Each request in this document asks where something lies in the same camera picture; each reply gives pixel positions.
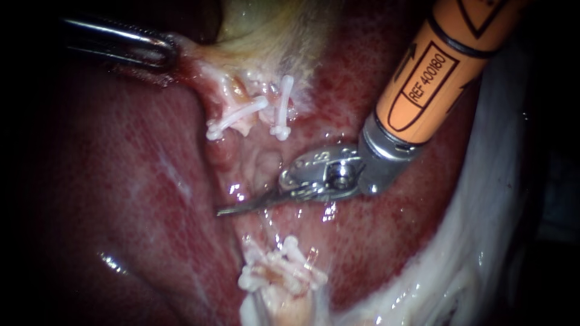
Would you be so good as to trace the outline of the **left arm instrument jaw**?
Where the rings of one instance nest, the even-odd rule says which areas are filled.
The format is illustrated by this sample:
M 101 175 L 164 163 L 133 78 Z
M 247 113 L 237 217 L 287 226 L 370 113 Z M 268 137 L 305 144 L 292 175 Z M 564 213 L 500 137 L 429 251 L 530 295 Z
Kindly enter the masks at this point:
M 155 30 L 96 17 L 62 17 L 60 26 L 66 47 L 77 53 L 157 72 L 176 64 L 176 45 Z

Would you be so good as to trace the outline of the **right arm instrument jaw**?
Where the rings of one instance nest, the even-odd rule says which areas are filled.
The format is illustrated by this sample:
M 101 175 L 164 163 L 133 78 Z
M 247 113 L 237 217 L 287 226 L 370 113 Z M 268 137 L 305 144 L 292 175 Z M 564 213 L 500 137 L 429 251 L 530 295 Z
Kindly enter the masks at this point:
M 255 198 L 218 207 L 216 210 L 216 215 L 236 216 L 239 214 L 257 211 L 262 208 L 276 206 L 280 203 L 292 200 L 293 198 L 293 191 L 284 191 L 279 188 L 272 188 L 270 190 L 266 190 L 263 194 Z

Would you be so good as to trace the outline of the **right arm instrument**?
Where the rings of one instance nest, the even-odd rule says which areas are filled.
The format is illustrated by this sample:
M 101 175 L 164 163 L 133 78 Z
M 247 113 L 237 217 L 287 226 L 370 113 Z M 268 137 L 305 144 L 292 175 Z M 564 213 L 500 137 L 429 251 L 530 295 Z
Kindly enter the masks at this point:
M 371 113 L 357 144 L 334 144 L 310 150 L 279 176 L 292 200 L 330 202 L 360 194 L 374 196 L 398 178 L 420 153 L 421 145 L 394 136 Z

